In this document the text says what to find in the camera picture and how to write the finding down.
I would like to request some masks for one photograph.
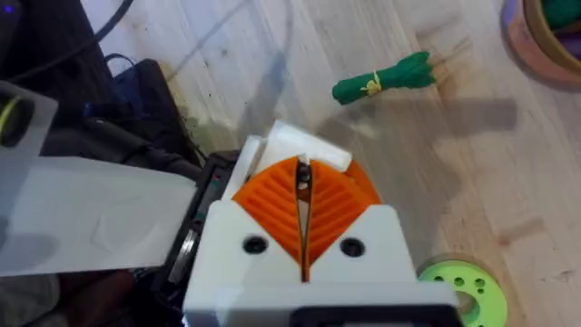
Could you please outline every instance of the green 3d-printed ring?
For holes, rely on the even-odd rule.
[[[507,321],[507,299],[494,278],[473,263],[446,260],[431,264],[419,275],[422,282],[449,282],[459,297],[471,300],[460,310],[466,327],[503,327]]]

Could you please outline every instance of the orange fan-shaped part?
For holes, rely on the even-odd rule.
[[[298,157],[286,159],[252,177],[232,198],[279,245],[301,262],[296,194]]]
[[[311,161],[312,186],[307,227],[308,258],[313,264],[372,204],[380,203],[371,183],[359,167],[339,173],[330,166]]]

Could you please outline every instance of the green object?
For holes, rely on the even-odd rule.
[[[507,322],[507,299],[492,278],[473,263],[447,260],[430,265],[420,275],[422,282],[448,282],[474,304],[460,313],[466,327],[502,327]]]
[[[552,29],[569,25],[581,16],[579,0],[544,0],[543,11]]]
[[[429,53],[412,54],[393,67],[342,80],[333,87],[333,97],[340,104],[350,104],[364,96],[394,87],[421,88],[432,85],[436,79],[428,64]]]

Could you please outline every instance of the wooden floor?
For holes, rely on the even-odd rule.
[[[84,0],[95,27],[119,2]],[[162,63],[206,150],[238,147],[276,118],[349,148],[398,210],[416,265],[473,258],[499,279],[507,326],[579,326],[581,97],[513,63],[501,6],[140,0],[102,46]],[[332,100],[339,79],[420,49],[433,54],[437,85]]]

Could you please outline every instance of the black electronics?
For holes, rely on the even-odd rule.
[[[16,33],[22,15],[18,0],[0,0],[0,64]]]

